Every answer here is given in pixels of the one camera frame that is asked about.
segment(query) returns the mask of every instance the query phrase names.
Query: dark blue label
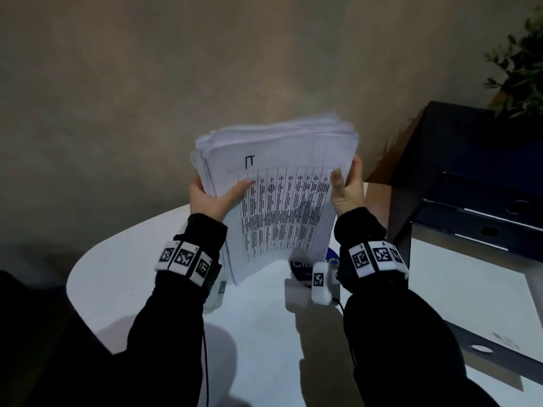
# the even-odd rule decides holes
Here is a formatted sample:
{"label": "dark blue label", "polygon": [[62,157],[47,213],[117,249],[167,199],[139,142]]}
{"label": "dark blue label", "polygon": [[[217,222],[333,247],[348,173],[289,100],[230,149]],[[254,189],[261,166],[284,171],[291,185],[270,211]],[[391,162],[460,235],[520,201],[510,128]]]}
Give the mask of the dark blue label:
{"label": "dark blue label", "polygon": [[[326,253],[326,262],[332,260],[333,263],[339,264],[339,256],[334,250],[328,248]],[[290,262],[290,270],[296,277],[296,280],[303,283],[306,287],[311,288],[311,282],[313,281],[313,265],[299,263],[298,261]]]}

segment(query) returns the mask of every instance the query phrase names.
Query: black cable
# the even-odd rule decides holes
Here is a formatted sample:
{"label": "black cable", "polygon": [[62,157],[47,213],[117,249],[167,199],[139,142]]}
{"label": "black cable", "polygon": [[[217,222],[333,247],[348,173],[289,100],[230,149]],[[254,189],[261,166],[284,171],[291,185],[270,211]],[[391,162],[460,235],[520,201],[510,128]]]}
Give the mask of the black cable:
{"label": "black cable", "polygon": [[[342,314],[345,313],[345,309],[343,308],[341,302],[336,298],[336,297],[333,297],[332,298],[332,301],[334,301],[335,303],[338,303],[339,306],[341,307],[341,312]],[[355,354],[352,352],[352,348],[351,348],[351,344],[349,343],[349,352],[351,353],[351,360],[352,360],[352,365],[354,365],[354,367],[356,368],[356,360],[355,360]]]}
{"label": "black cable", "polygon": [[206,393],[206,407],[209,407],[209,377],[207,374],[207,344],[205,342],[205,328],[202,329],[204,337],[204,358],[205,358],[205,393]]}

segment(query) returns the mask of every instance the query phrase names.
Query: person's right arm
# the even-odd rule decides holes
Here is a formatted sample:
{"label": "person's right arm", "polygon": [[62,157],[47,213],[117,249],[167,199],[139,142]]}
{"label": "person's right arm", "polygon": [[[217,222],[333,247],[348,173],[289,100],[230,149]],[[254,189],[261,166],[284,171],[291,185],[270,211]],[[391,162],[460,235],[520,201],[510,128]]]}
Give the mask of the person's right arm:
{"label": "person's right arm", "polygon": [[341,244],[338,279],[352,293],[345,306],[344,330],[364,404],[497,406],[467,378],[451,330],[408,288],[403,273],[378,271],[358,278],[349,248],[381,241],[386,230],[363,207],[358,158],[349,176],[345,186],[337,171],[332,174],[332,204],[338,213],[335,237]]}

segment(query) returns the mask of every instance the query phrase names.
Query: wall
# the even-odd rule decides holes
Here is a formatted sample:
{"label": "wall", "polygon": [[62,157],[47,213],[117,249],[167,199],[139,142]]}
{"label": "wall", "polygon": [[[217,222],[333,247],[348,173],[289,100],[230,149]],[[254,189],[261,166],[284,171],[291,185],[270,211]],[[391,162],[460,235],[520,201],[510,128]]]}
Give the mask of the wall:
{"label": "wall", "polygon": [[0,0],[0,267],[61,282],[229,124],[336,110],[367,176],[429,100],[488,104],[481,52],[537,1]]}

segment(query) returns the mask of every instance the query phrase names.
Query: hand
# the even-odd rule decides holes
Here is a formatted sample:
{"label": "hand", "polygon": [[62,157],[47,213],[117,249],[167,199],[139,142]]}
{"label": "hand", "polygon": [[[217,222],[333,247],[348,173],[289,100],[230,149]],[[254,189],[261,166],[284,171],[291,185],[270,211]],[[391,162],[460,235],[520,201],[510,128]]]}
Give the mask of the hand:
{"label": "hand", "polygon": [[222,197],[213,197],[204,192],[200,176],[196,174],[188,186],[191,214],[202,213],[214,220],[222,221],[252,184],[253,180],[240,181]]}
{"label": "hand", "polygon": [[338,217],[347,211],[364,206],[364,182],[360,157],[355,155],[352,160],[347,183],[343,182],[340,169],[332,171],[330,183],[332,184],[330,203],[334,206]]}

